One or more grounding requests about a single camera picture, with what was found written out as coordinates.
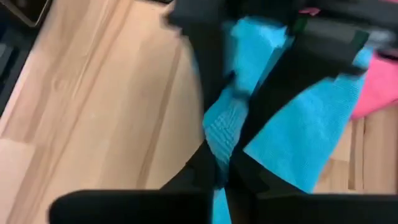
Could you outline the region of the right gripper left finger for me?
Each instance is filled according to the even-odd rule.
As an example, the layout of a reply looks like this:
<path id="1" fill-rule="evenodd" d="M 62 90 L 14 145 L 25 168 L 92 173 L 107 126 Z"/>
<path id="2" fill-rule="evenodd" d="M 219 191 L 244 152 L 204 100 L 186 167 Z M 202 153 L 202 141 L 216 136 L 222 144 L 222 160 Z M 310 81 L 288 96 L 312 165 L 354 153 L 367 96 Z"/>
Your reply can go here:
<path id="1" fill-rule="evenodd" d="M 203 141 L 159 190 L 78 190 L 49 207 L 50 224 L 211 224 L 218 166 Z"/>

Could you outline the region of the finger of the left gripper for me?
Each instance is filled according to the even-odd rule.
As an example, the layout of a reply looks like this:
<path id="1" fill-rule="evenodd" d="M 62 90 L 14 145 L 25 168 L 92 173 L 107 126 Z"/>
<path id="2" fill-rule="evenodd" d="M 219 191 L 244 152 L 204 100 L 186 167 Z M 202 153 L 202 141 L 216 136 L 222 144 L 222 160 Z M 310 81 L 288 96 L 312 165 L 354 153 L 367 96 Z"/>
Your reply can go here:
<path id="1" fill-rule="evenodd" d="M 175 0 L 169 24 L 188 38 L 199 71 L 203 108 L 209 109 L 233 79 L 224 70 L 225 0 Z"/>
<path id="2" fill-rule="evenodd" d="M 251 94 L 236 149 L 333 149 L 359 98 L 371 50 L 243 19 L 236 25 L 239 87 Z"/>

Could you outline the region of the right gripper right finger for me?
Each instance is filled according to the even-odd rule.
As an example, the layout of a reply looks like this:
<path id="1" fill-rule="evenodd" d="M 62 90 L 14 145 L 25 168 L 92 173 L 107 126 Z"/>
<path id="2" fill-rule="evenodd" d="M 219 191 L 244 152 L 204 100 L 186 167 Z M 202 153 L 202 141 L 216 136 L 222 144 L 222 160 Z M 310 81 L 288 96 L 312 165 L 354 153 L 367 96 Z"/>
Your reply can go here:
<path id="1" fill-rule="evenodd" d="M 232 224 L 398 224 L 398 195 L 308 194 L 243 151 L 226 186 Z"/>

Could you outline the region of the blue towel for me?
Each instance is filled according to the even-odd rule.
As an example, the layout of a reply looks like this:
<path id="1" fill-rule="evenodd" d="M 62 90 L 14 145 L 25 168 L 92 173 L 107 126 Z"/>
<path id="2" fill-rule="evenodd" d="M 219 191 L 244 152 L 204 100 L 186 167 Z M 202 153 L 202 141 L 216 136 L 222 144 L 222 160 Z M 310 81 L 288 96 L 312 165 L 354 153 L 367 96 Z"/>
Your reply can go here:
<path id="1" fill-rule="evenodd" d="M 292 39 L 285 28 L 249 18 L 225 22 L 221 28 L 227 55 L 226 71 L 238 74 L 203 118 L 205 139 L 228 173 L 233 148 L 242 138 L 249 107 L 237 91 L 254 95 L 271 80 Z M 340 74 L 323 77 L 304 88 L 263 125 L 244 152 L 273 174 L 311 192 L 338 144 L 364 84 L 364 77 Z"/>

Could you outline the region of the pink towel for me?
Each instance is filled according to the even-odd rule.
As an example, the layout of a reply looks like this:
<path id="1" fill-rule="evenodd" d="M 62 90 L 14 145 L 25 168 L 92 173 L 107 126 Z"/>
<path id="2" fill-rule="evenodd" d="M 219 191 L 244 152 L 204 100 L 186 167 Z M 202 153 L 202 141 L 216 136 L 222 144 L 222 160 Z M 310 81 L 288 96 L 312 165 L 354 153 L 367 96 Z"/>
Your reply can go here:
<path id="1" fill-rule="evenodd" d="M 374 54 L 351 119 L 362 118 L 398 102 L 398 62 Z"/>

